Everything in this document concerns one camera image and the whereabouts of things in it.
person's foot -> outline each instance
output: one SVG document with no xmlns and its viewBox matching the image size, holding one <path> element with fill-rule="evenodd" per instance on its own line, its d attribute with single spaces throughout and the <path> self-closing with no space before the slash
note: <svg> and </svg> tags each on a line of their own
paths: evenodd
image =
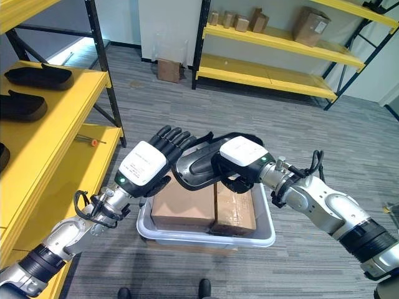
<svg viewBox="0 0 399 299">
<path fill-rule="evenodd" d="M 199 288 L 198 288 L 198 298 L 202 299 L 204 297 L 210 297 L 211 296 L 211 282 L 209 279 L 203 278 L 199 282 Z"/>
<path fill-rule="evenodd" d="M 120 288 L 118 291 L 118 299 L 132 299 L 130 290 L 128 288 Z"/>
</svg>

black foam insole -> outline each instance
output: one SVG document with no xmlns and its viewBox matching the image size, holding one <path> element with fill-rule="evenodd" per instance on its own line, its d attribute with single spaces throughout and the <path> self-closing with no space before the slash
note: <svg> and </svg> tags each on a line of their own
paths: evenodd
<svg viewBox="0 0 399 299">
<path fill-rule="evenodd" d="M 42 69 L 35 67 L 12 69 L 6 72 L 4 76 L 13 84 L 52 90 L 66 90 L 74 84 L 70 70 L 50 67 L 45 64 L 42 64 Z"/>
<path fill-rule="evenodd" d="M 47 111 L 47 103 L 42 97 L 13 92 L 0 95 L 0 118 L 8 120 L 35 121 Z"/>
</svg>

small cardboard box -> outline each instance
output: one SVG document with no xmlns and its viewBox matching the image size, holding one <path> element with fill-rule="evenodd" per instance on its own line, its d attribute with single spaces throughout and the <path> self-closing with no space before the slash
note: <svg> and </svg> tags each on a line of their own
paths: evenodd
<svg viewBox="0 0 399 299">
<path fill-rule="evenodd" d="M 240 16 L 239 14 L 236 15 L 234 19 L 234 27 L 236 28 L 237 31 L 246 32 L 248 29 L 248 25 L 249 25 L 249 20 L 246 17 Z"/>
<path fill-rule="evenodd" d="M 234 14 L 231 11 L 224 12 L 223 27 L 230 28 L 234 21 Z"/>
<path fill-rule="evenodd" d="M 214 185 L 216 221 L 211 232 L 220 235 L 248 235 L 256 230 L 251 191 L 237 194 L 222 183 Z"/>
<path fill-rule="evenodd" d="M 158 59 L 158 79 L 179 83 L 180 63 L 166 59 Z"/>
<path fill-rule="evenodd" d="M 324 12 L 304 6 L 294 25 L 292 36 L 296 42 L 314 47 L 330 21 Z"/>
<path fill-rule="evenodd" d="M 207 232 L 214 222 L 213 186 L 184 189 L 172 173 L 171 181 L 154 197 L 151 217 L 157 229 Z"/>
<path fill-rule="evenodd" d="M 251 21 L 249 22 L 249 29 L 255 33 L 263 33 L 267 26 L 267 22 L 269 22 L 269 17 L 262 13 L 260 7 L 257 7 L 255 8 Z"/>
<path fill-rule="evenodd" d="M 217 11 L 212 11 L 209 16 L 209 24 L 210 25 L 218 25 L 219 13 Z"/>
</svg>

screwdriver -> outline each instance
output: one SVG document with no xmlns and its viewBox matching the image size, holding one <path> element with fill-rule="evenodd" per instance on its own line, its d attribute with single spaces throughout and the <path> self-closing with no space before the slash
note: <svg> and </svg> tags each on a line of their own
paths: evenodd
<svg viewBox="0 0 399 299">
<path fill-rule="evenodd" d="M 81 134 L 77 134 L 75 139 L 79 140 L 79 141 L 89 142 L 91 144 L 91 146 L 97 146 L 99 144 L 99 142 L 103 143 L 105 145 L 107 144 L 105 141 L 97 140 L 95 138 L 91 138 L 91 137 L 88 137 L 88 136 L 85 136 L 85 135 L 81 135 Z"/>
</svg>

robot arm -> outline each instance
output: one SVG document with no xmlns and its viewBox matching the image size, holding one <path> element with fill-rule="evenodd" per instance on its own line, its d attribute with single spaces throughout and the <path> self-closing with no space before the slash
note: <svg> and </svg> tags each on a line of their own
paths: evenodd
<svg viewBox="0 0 399 299">
<path fill-rule="evenodd" d="M 311 175 L 322 167 L 322 154 L 316 152 L 314 156 L 319 157 L 317 164 L 314 160 L 310 169 L 299 170 L 288 164 L 284 157 L 275 161 L 262 146 L 236 137 L 220 147 L 214 162 L 219 164 L 219 171 L 240 175 L 235 181 L 224 182 L 231 189 L 234 189 L 235 182 L 238 186 L 263 183 L 271 188 L 273 204 L 277 207 L 291 206 L 338 240 L 359 260 L 367 278 L 379 280 L 391 275 L 390 283 L 379 287 L 395 287 L 397 295 L 399 242 L 353 198 L 329 188 L 323 180 Z"/>
<path fill-rule="evenodd" d="M 180 128 L 162 128 L 149 142 L 141 141 L 122 161 L 115 183 L 92 196 L 77 191 L 74 196 L 76 216 L 60 221 L 52 232 L 22 260 L 0 271 L 0 298 L 38 296 L 49 280 L 81 253 L 98 236 L 116 228 L 117 221 L 129 212 L 133 198 L 149 197 L 170 181 L 165 174 L 196 140 Z M 83 196 L 86 206 L 78 207 Z"/>
</svg>

